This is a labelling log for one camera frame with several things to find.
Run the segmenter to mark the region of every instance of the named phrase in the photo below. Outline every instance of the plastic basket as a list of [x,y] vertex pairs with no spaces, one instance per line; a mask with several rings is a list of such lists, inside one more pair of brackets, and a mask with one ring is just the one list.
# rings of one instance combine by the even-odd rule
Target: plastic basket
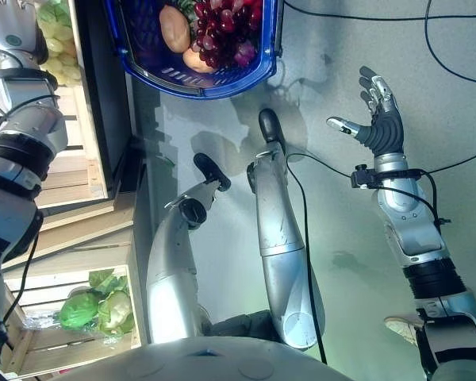
[[106,0],[109,24],[125,70],[150,86],[192,99],[218,99],[245,91],[276,71],[280,53],[282,0],[263,0],[257,56],[246,68],[201,74],[189,69],[181,54],[164,44],[159,12],[166,1]]

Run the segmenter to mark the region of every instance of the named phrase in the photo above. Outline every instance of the red grapes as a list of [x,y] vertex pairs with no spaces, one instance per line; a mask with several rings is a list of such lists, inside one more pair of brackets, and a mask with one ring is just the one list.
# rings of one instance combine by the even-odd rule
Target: red grapes
[[248,66],[257,53],[263,0],[196,1],[192,50],[214,69]]

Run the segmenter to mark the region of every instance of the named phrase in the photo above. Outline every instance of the cabbage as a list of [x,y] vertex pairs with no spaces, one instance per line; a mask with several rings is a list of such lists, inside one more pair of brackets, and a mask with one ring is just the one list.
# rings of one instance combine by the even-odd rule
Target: cabbage
[[91,292],[82,292],[65,301],[59,313],[60,324],[65,329],[81,329],[98,312],[99,298]]
[[130,297],[124,291],[114,291],[98,305],[97,328],[106,335],[121,335],[134,327]]

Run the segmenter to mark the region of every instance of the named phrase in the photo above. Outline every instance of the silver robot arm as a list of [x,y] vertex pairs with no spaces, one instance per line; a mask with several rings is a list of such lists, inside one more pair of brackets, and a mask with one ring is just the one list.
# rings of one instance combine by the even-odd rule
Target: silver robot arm
[[[0,94],[10,115],[0,130],[0,269],[26,251],[42,224],[34,198],[55,155],[67,146],[56,80],[41,71],[47,58],[32,5],[0,2]],[[29,102],[35,98],[38,102]],[[0,270],[0,351],[5,287]]]
[[206,181],[190,188],[166,205],[148,262],[147,296],[150,338],[153,344],[202,335],[196,266],[189,231],[206,221],[214,194],[231,182],[207,156],[198,153],[194,163]]
[[[309,297],[305,244],[287,191],[284,136],[272,110],[261,111],[259,125],[266,144],[248,167],[248,178],[255,193],[268,302],[282,340],[293,348],[307,349],[317,343],[317,336]],[[323,302],[315,276],[313,293],[319,328],[324,332]]]
[[374,153],[374,169],[356,167],[353,187],[393,188],[374,193],[384,221],[386,239],[413,290],[416,311],[424,326],[416,333],[421,363],[430,377],[450,360],[476,360],[476,299],[457,275],[440,222],[428,207],[407,194],[425,199],[417,185],[420,170],[409,170],[403,153],[403,126],[397,103],[385,80],[362,67],[362,98],[372,125],[362,126],[339,117],[328,125],[349,134]]

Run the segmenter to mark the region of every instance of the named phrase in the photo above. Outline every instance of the floor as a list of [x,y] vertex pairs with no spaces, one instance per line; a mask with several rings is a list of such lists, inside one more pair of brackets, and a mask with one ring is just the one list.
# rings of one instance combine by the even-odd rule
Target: floor
[[[382,17],[423,16],[426,6],[425,0],[291,1],[314,12]],[[431,14],[450,13],[476,13],[476,1],[434,1]],[[476,20],[430,21],[429,33],[448,66],[476,78]],[[245,175],[262,144],[257,114],[264,106],[279,115],[291,152],[311,152],[346,173],[356,164],[371,166],[367,149],[324,123],[332,115],[370,121],[359,98],[358,70],[365,64],[397,96],[412,167],[431,170],[476,153],[476,85],[437,65],[424,44],[422,22],[346,21],[286,8],[282,45],[277,75],[230,99],[187,101],[134,83],[140,134],[153,164],[153,229],[163,205],[202,180],[192,164],[195,152],[211,156],[232,180],[191,235],[199,299],[212,321],[267,308],[255,199]],[[388,315],[413,312],[413,298],[386,245],[371,191],[351,189],[347,179],[312,160],[292,166],[309,202],[328,363],[359,381],[423,379],[417,350],[382,323]],[[476,160],[438,173],[436,182],[440,215],[452,220],[443,236],[459,274],[476,293]],[[427,183],[421,185],[428,191]],[[302,227],[294,181],[290,195]],[[317,355],[314,348],[309,353]]]

